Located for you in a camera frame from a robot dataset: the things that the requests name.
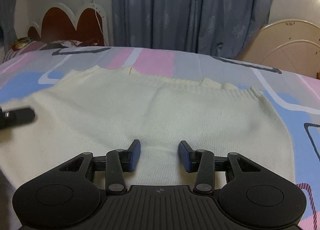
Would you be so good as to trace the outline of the cream knit sweater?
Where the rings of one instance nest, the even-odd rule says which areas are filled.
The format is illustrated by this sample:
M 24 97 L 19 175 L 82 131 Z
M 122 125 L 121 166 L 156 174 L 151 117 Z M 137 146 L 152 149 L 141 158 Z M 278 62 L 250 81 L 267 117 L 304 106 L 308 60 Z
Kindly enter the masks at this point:
M 178 169 L 182 140 L 218 156 L 240 153 L 295 181 L 291 136 L 254 87 L 93 67 L 4 105 L 26 106 L 35 122 L 1 133 L 1 170 L 15 187 L 82 152 L 104 155 L 135 139 L 142 156 L 130 183 L 190 182 Z

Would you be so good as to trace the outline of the floral dark blanket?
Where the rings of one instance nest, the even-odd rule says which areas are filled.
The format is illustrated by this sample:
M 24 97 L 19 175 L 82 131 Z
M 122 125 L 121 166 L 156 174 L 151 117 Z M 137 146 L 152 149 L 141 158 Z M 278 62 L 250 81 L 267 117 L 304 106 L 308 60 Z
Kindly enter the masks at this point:
M 12 51 L 16 52 L 16 51 L 26 47 L 27 45 L 29 45 L 33 42 L 39 42 L 40 45 L 42 45 L 42 46 L 50 45 L 50 46 L 62 46 L 62 47 L 98 46 L 100 43 L 98 39 L 89 39 L 86 41 L 77 41 L 77 40 L 69 39 L 69 40 L 57 40 L 57 41 L 45 43 L 45 42 L 35 40 L 35 39 L 29 38 L 29 37 L 24 37 L 24 38 L 17 39 L 9 48 Z

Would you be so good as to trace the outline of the red white scalloped headboard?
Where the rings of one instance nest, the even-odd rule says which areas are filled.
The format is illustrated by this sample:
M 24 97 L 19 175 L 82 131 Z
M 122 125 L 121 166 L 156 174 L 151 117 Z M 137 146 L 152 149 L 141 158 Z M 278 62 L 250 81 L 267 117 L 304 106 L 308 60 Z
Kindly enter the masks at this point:
M 103 7 L 95 3 L 85 3 L 76 14 L 63 3 L 52 3 L 39 23 L 30 24 L 27 36 L 44 43 L 75 40 L 110 45 L 107 16 Z

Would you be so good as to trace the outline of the patterned grey pink bedsheet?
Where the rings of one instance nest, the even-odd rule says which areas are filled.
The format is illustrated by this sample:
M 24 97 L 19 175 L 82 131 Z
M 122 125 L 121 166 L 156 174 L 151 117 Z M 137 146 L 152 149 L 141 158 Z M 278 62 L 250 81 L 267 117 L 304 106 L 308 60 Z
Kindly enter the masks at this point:
M 1 65 L 1 101 L 21 99 L 52 87 L 71 70 L 94 66 L 129 68 L 146 75 L 219 83 L 263 92 L 292 139 L 296 182 L 309 197 L 303 229 L 319 228 L 319 81 L 221 57 L 131 47 L 79 47 L 35 51 L 32 47 Z

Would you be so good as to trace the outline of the left blue side curtain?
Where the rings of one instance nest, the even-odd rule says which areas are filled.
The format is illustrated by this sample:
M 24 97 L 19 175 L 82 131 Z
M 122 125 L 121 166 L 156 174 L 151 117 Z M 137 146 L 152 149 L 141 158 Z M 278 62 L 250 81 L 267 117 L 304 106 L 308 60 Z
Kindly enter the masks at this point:
M 1 28 L 5 53 L 9 51 L 10 45 L 17 39 L 14 28 L 15 8 L 16 0 L 1 0 Z

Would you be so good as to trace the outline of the cream arched headboard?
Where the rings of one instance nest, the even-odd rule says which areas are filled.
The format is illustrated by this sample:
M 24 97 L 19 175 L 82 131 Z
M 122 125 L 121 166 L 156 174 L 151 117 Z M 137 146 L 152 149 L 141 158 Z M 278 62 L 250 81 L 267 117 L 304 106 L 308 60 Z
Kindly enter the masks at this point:
M 239 60 L 316 78 L 319 73 L 319 26 L 299 19 L 262 28 Z

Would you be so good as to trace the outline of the blue grey window curtain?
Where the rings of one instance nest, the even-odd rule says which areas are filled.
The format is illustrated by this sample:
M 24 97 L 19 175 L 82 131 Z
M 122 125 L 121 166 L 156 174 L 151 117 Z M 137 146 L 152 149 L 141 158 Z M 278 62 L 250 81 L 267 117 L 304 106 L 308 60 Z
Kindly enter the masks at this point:
M 238 58 L 267 24 L 273 0 L 112 0 L 116 46 Z

